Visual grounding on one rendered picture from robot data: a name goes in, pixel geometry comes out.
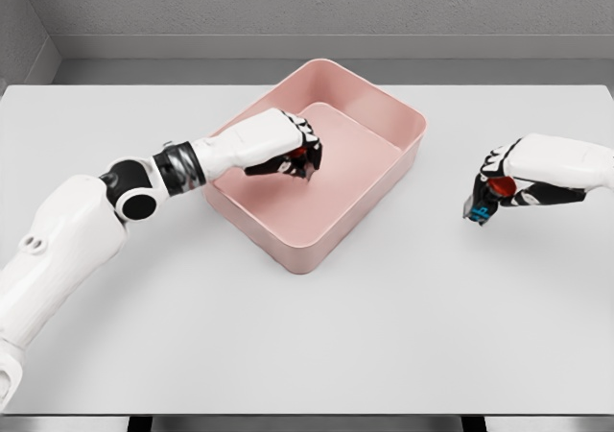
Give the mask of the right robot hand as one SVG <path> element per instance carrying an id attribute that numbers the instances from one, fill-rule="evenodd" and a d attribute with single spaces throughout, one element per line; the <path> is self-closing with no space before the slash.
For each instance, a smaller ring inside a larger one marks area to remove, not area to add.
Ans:
<path id="1" fill-rule="evenodd" d="M 515 181 L 515 194 L 498 208 L 579 203 L 587 194 L 583 188 L 587 178 L 579 171 L 579 150 L 568 139 L 528 134 L 490 151 L 478 175 Z"/>

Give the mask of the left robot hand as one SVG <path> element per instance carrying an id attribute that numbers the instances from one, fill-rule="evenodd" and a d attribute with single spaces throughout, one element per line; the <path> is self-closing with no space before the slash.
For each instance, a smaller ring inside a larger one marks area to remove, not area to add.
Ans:
<path id="1" fill-rule="evenodd" d="M 284 155 L 302 146 L 323 145 L 307 119 L 270 108 L 233 125 L 233 164 L 247 176 L 283 174 Z"/>

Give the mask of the black red-button industrial switch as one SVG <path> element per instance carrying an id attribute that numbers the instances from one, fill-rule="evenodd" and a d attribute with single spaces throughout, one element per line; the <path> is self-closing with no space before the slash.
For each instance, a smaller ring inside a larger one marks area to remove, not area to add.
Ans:
<path id="1" fill-rule="evenodd" d="M 511 177 L 486 178 L 478 175 L 471 195 L 463 205 L 463 218 L 480 226 L 490 220 L 502 200 L 511 198 L 517 190 Z"/>
<path id="2" fill-rule="evenodd" d="M 284 158 L 288 167 L 283 171 L 283 174 L 310 180 L 321 165 L 322 146 L 320 144 L 314 147 L 302 146 L 290 151 L 284 155 Z"/>

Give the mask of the pink rectangular basket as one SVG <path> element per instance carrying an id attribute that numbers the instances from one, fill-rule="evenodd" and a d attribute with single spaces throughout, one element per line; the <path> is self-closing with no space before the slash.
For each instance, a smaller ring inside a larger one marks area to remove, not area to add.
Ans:
<path id="1" fill-rule="evenodd" d="M 231 169 L 202 190 L 209 204 L 294 274 L 313 271 L 407 173 L 425 117 L 326 59 L 310 60 L 230 125 L 268 108 L 307 119 L 323 144 L 310 180 Z"/>

